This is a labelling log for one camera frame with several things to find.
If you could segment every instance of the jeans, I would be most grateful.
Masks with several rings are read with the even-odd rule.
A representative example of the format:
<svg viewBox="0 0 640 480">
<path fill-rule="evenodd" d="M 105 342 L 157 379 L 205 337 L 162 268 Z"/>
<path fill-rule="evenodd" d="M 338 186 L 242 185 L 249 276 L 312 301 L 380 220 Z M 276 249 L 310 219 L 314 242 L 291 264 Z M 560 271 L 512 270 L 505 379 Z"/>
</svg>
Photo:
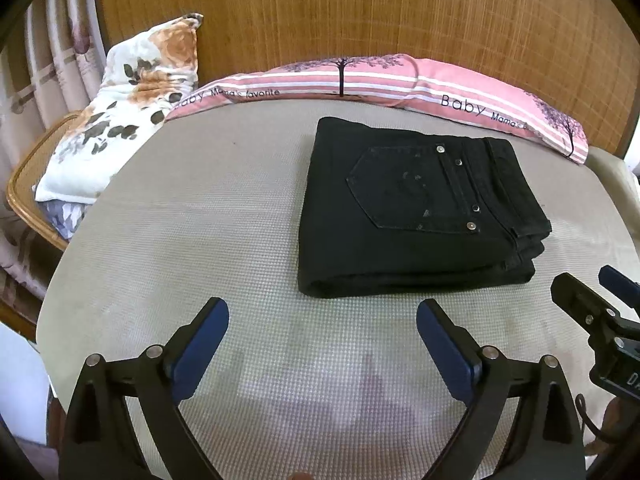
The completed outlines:
<svg viewBox="0 0 640 480">
<path fill-rule="evenodd" d="M 511 144 L 318 122 L 298 286 L 317 298 L 525 283 L 551 224 Z"/>
</svg>

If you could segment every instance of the brown wooden wall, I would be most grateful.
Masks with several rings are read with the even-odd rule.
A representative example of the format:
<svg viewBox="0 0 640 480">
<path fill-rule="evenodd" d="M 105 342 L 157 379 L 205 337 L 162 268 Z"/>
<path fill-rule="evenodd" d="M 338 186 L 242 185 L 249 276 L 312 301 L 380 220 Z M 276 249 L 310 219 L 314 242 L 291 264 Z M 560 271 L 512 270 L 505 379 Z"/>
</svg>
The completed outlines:
<svg viewBox="0 0 640 480">
<path fill-rule="evenodd" d="M 610 152 L 628 128 L 640 74 L 640 45 L 610 0 L 97 0 L 97 7 L 107 47 L 185 12 L 204 14 L 202 83 L 296 60 L 405 52 L 535 92 Z"/>
</svg>

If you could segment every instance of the black tree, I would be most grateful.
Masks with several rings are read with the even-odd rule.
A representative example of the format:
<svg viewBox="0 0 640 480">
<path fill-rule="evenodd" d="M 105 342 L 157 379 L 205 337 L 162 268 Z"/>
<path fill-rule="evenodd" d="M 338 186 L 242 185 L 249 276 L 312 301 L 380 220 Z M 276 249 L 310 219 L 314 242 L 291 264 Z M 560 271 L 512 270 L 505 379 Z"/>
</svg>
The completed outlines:
<svg viewBox="0 0 640 480">
<path fill-rule="evenodd" d="M 571 142 L 571 152 L 569 153 L 569 155 L 565 156 L 567 158 L 572 156 L 574 154 L 574 135 L 580 136 L 580 123 L 574 118 L 569 117 L 567 114 L 563 114 L 557 108 L 553 108 L 549 103 L 543 101 L 537 95 L 530 92 L 525 92 L 525 94 L 533 97 L 538 110 L 542 112 L 546 119 L 546 122 L 549 123 L 550 126 L 555 128 L 556 130 L 564 130 L 564 132 L 569 136 L 569 140 Z"/>
<path fill-rule="evenodd" d="M 402 65 L 402 54 L 387 54 L 386 56 L 358 56 L 358 57 L 328 57 L 326 59 L 315 59 L 312 61 L 299 61 L 284 65 L 282 68 L 290 72 L 302 72 L 307 68 L 315 68 L 318 66 L 335 65 L 338 67 L 340 74 L 340 97 L 344 96 L 344 68 L 347 65 L 356 63 L 367 63 L 369 66 L 381 66 L 389 68 L 390 66 Z"/>
</svg>

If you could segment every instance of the silver screw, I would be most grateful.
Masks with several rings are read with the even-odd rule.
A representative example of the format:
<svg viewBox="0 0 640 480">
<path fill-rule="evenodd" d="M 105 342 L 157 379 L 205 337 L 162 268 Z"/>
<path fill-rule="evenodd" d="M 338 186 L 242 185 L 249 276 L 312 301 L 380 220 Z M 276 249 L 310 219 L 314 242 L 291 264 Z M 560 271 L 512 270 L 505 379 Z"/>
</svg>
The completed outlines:
<svg viewBox="0 0 640 480">
<path fill-rule="evenodd" d="M 482 349 L 482 355 L 487 359 L 497 359 L 500 355 L 500 352 L 498 352 L 497 348 L 494 348 L 492 346 L 485 346 Z"/>
<path fill-rule="evenodd" d="M 85 361 L 87 366 L 95 366 L 100 362 L 100 354 L 91 354 Z"/>
<path fill-rule="evenodd" d="M 150 359 L 155 359 L 162 355 L 162 347 L 160 345 L 153 345 L 146 349 L 146 356 Z"/>
<path fill-rule="evenodd" d="M 552 355 L 545 355 L 542 359 L 549 368 L 556 368 L 560 363 L 558 359 L 553 357 Z"/>
</svg>

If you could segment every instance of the white pillow with orange flowers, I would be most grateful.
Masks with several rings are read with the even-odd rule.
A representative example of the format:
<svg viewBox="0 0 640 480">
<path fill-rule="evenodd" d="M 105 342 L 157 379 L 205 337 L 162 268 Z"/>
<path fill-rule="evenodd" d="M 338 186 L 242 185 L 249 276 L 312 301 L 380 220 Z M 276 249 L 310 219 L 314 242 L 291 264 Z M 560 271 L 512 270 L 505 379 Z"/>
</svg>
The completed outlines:
<svg viewBox="0 0 640 480">
<path fill-rule="evenodd" d="M 95 202 L 174 104 L 196 87 L 201 22 L 201 14 L 187 14 L 109 51 L 100 90 L 51 155 L 36 187 L 38 202 Z"/>
</svg>

